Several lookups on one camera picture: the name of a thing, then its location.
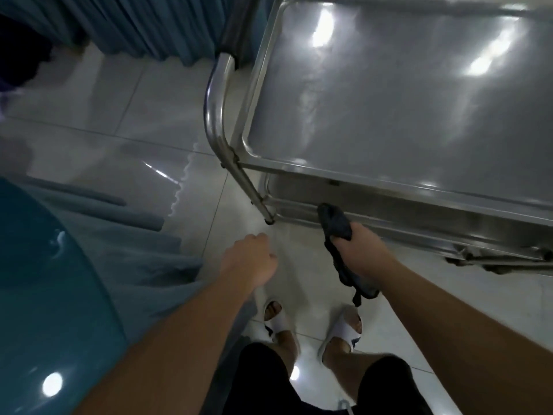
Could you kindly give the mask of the person's right hand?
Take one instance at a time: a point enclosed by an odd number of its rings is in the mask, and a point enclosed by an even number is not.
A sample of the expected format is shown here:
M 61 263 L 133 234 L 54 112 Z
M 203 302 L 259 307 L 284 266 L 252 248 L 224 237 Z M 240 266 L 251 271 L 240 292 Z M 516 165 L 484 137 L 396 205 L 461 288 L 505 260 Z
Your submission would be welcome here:
M 400 264 L 384 242 L 360 223 L 349 224 L 350 240 L 331 236 L 330 240 L 348 269 L 356 275 L 379 284 L 384 276 L 392 273 Z

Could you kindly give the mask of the dark grey cleaning cloth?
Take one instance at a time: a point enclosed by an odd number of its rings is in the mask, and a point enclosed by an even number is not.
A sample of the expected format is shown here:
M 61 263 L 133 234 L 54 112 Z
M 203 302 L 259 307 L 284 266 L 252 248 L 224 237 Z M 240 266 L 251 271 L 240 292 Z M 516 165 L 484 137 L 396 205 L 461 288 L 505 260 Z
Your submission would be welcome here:
M 352 272 L 347 265 L 345 265 L 340 252 L 331 241 L 333 237 L 345 239 L 346 241 L 352 239 L 352 229 L 349 219 L 339 207 L 328 203 L 321 203 L 318 205 L 317 216 L 325 236 L 324 246 L 332 257 L 334 268 L 337 271 L 340 282 L 342 285 L 352 287 L 355 290 L 352 304 L 358 308 L 361 306 L 363 298 L 367 300 L 377 298 L 379 290 L 375 286 L 369 284 L 364 278 Z

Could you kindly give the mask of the person's right forearm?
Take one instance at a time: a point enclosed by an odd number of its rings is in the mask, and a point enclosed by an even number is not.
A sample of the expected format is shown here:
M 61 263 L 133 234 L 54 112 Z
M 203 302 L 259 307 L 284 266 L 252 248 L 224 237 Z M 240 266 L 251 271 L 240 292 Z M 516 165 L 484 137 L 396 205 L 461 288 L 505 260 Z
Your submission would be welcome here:
M 553 352 L 393 257 L 366 272 L 463 415 L 553 415 Z

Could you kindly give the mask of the person's left forearm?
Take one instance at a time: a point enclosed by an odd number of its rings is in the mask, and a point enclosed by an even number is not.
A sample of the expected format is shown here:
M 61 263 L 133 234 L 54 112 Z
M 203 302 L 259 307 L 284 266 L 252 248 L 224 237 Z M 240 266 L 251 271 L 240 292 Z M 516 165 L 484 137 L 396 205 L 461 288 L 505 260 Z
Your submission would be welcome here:
M 219 276 L 133 345 L 73 415 L 198 415 L 239 310 L 266 280 Z

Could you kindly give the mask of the person's left white sandal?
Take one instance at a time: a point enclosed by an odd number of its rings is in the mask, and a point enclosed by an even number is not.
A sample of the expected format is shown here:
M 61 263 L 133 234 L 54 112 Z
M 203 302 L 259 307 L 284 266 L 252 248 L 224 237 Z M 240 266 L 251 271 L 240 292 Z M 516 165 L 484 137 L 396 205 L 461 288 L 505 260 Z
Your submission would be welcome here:
M 264 319 L 263 324 L 267 332 L 267 335 L 269 337 L 269 340 L 264 341 L 263 343 L 265 345 L 278 344 L 279 343 L 277 338 L 278 334 L 281 334 L 283 332 L 289 332 L 291 334 L 291 337 L 294 340 L 294 343 L 297 346 L 299 346 L 296 335 L 293 332 L 293 326 L 292 326 L 291 320 L 288 317 L 287 312 L 284 309 L 284 306 L 280 303 L 279 299 L 275 299 L 275 298 L 268 299 L 264 305 L 263 313 L 265 313 L 267 309 L 270 308 L 274 303 L 279 304 L 280 310 L 274 313 L 270 319 Z

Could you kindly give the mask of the person's white sandal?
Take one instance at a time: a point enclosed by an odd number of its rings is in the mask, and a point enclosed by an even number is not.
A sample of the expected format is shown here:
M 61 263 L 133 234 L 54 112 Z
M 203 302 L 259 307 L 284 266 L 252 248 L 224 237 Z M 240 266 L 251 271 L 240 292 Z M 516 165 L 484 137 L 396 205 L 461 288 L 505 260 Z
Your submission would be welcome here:
M 334 339 L 341 339 L 343 342 L 346 342 L 349 346 L 349 350 L 353 351 L 356 349 L 357 343 L 362 337 L 362 333 L 358 333 L 353 327 L 350 326 L 350 321 L 356 319 L 361 322 L 357 308 L 354 305 L 345 305 L 340 310 L 336 320 L 330 325 L 327 335 L 324 341 L 321 344 L 319 349 L 319 359 L 322 360 L 323 353 L 326 350 L 328 343 Z
M 275 298 L 268 299 L 264 305 L 263 313 L 265 313 L 267 309 L 270 308 L 274 303 L 279 304 L 280 310 L 274 313 L 270 319 L 264 319 L 263 324 L 267 332 L 267 335 L 269 337 L 269 340 L 264 341 L 263 343 L 265 345 L 278 344 L 279 343 L 277 338 L 278 334 L 281 334 L 283 332 L 289 332 L 291 334 L 291 337 L 294 340 L 294 343 L 297 346 L 299 346 L 296 335 L 293 332 L 293 326 L 292 326 L 291 320 L 288 317 L 287 312 L 284 309 L 284 306 L 280 303 L 279 299 L 275 299 Z

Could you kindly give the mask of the person's right white sandal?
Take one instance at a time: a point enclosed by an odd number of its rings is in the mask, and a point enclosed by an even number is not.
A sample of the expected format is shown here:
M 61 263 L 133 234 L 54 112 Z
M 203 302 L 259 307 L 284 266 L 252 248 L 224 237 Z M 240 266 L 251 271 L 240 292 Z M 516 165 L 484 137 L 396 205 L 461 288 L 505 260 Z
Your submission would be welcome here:
M 350 326 L 350 321 L 356 319 L 361 322 L 357 308 L 354 305 L 345 305 L 340 310 L 336 320 L 330 325 L 327 335 L 324 341 L 321 344 L 319 349 L 319 359 L 322 360 L 323 353 L 326 350 L 328 343 L 334 339 L 341 339 L 343 342 L 346 342 L 349 346 L 349 350 L 353 351 L 356 349 L 357 343 L 362 337 L 362 333 L 358 333 L 353 327 Z

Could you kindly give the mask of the person's left leg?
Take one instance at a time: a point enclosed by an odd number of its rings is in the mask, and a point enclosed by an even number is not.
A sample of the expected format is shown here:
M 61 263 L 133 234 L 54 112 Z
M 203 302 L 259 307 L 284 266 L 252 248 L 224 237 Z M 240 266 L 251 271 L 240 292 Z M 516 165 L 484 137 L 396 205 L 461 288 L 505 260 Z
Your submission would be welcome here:
M 274 313 L 280 310 L 280 306 L 277 303 L 274 303 L 267 311 L 263 314 L 264 319 L 270 319 Z M 287 376 L 291 378 L 293 376 L 295 363 L 298 360 L 300 355 L 300 347 L 294 343 L 293 338 L 289 332 L 283 332 L 277 336 L 279 343 L 278 344 L 269 344 L 269 347 L 274 350 L 279 357 L 282 359 L 285 368 L 287 370 Z

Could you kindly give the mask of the person's leg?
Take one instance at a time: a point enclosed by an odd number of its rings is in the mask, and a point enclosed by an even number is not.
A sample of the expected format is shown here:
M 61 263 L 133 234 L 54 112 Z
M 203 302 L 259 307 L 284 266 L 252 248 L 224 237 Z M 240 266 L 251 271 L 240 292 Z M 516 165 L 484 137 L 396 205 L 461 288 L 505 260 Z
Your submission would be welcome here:
M 274 303 L 267 311 L 263 314 L 264 319 L 270 319 L 274 313 L 280 310 L 280 306 L 277 303 Z M 274 350 L 279 357 L 282 359 L 285 368 L 287 370 L 287 376 L 291 378 L 293 376 L 295 363 L 298 360 L 300 355 L 300 347 L 294 343 L 293 338 L 289 332 L 283 332 L 277 336 L 279 343 L 278 344 L 269 344 L 269 347 Z
M 363 323 L 353 319 L 349 322 L 358 333 L 363 333 Z M 350 399 L 358 402 L 359 388 L 366 370 L 385 354 L 363 354 L 350 351 L 346 342 L 332 339 L 322 356 L 322 364 L 335 376 L 342 390 Z

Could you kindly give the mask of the person's right leg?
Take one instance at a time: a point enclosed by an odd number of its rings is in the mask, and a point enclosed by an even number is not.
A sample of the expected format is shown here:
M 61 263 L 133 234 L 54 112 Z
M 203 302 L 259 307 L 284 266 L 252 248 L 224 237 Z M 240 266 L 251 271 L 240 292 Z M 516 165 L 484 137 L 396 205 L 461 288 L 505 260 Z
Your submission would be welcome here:
M 353 319 L 349 322 L 358 333 L 363 333 L 363 323 Z M 359 388 L 366 370 L 385 354 L 363 354 L 350 351 L 346 342 L 332 339 L 322 356 L 322 364 L 335 376 L 342 390 L 350 399 L 358 402 Z

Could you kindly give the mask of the person's black shorts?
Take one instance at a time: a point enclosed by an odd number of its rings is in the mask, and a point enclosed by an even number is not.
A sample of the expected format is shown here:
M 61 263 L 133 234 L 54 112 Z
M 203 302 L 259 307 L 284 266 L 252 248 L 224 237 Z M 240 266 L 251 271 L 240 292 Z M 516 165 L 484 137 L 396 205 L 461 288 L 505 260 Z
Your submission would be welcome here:
M 239 356 L 222 415 L 433 415 L 419 392 L 410 366 L 384 356 L 365 370 L 351 411 L 323 410 L 304 402 L 294 390 L 282 359 L 261 342 Z

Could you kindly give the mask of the stainless steel trolley cart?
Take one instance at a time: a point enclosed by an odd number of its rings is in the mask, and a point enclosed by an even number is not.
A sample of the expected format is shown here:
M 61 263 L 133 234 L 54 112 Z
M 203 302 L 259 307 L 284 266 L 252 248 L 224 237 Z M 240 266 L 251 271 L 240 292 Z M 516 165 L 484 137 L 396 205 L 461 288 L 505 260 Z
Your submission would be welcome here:
M 204 97 L 211 149 L 267 224 L 327 202 L 391 242 L 553 277 L 553 0 L 237 0 Z

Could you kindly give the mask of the blue glass table cover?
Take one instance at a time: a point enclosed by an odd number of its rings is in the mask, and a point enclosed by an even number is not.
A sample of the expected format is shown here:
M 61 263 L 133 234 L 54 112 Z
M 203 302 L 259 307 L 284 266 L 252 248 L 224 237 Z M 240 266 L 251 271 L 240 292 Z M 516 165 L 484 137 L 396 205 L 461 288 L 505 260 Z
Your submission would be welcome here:
M 0 179 L 0 415 L 69 415 L 127 347 L 73 236 Z

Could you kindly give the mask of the blue pleated curtain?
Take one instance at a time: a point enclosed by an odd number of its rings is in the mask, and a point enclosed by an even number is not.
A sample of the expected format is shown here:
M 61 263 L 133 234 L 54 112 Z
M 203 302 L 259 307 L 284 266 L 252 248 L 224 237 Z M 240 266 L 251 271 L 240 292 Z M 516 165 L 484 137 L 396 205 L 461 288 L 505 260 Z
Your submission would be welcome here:
M 127 54 L 190 67 L 214 61 L 236 0 L 0 0 L 0 14 L 53 46 L 88 42 L 105 55 Z

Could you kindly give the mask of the dark bag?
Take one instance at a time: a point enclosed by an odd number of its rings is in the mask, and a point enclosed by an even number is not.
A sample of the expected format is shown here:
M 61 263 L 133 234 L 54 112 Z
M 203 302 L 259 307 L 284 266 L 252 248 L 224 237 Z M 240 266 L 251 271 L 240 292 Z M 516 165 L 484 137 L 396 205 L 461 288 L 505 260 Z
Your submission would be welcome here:
M 35 78 L 51 59 L 50 40 L 32 28 L 0 14 L 0 92 L 11 92 Z

